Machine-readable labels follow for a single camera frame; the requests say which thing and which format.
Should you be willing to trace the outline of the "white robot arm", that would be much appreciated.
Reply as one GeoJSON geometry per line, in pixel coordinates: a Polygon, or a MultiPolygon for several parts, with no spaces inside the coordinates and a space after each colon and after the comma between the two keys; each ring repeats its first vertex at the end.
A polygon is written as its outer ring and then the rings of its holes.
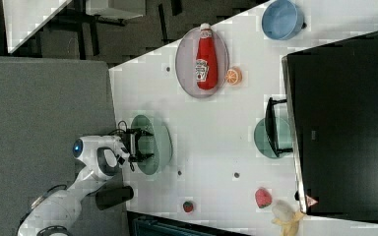
{"type": "Polygon", "coordinates": [[[85,136],[75,140],[74,157],[85,167],[74,183],[63,189],[53,187],[39,197],[21,220],[17,236],[73,236],[70,228],[79,218],[82,201],[95,194],[96,206],[105,210],[131,200],[131,187],[104,190],[126,162],[133,164],[151,157],[139,151],[139,139],[150,132],[140,128],[116,131],[106,136],[85,136]]]}

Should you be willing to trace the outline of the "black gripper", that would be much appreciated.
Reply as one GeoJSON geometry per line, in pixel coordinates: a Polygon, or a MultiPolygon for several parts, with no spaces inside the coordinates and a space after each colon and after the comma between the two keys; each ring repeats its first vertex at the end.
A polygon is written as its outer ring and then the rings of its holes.
{"type": "Polygon", "coordinates": [[[143,162],[154,155],[152,153],[139,153],[138,151],[138,140],[141,136],[153,136],[152,133],[137,128],[137,129],[127,129],[125,132],[124,146],[129,152],[130,162],[143,162]]]}

